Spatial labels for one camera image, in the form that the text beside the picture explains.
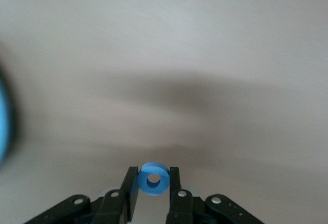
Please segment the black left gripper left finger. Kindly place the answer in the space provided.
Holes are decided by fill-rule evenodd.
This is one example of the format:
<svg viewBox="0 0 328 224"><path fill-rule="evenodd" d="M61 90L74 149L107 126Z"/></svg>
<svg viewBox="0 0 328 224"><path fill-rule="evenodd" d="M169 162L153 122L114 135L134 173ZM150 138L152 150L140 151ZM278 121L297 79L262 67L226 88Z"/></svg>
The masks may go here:
<svg viewBox="0 0 328 224"><path fill-rule="evenodd" d="M138 167L130 167L118 189L91 201L85 195L73 195L27 223L128 223L132 220L138 197Z"/></svg>

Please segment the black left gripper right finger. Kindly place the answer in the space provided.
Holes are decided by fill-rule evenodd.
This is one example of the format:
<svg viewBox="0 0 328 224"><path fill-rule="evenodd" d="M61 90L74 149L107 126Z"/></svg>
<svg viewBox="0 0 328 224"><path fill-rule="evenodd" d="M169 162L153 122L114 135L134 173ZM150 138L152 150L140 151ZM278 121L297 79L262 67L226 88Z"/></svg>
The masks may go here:
<svg viewBox="0 0 328 224"><path fill-rule="evenodd" d="M170 168L170 208L166 223L262 223L257 217L225 195L213 194L205 200L184 189L178 167Z"/></svg>

